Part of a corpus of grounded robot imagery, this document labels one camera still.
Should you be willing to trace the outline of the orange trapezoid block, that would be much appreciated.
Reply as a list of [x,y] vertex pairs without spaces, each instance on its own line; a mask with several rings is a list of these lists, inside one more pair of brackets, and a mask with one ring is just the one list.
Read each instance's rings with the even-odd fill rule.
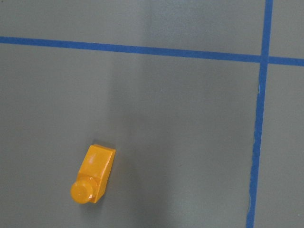
[[79,204],[97,203],[104,195],[116,150],[93,144],[89,147],[70,195]]

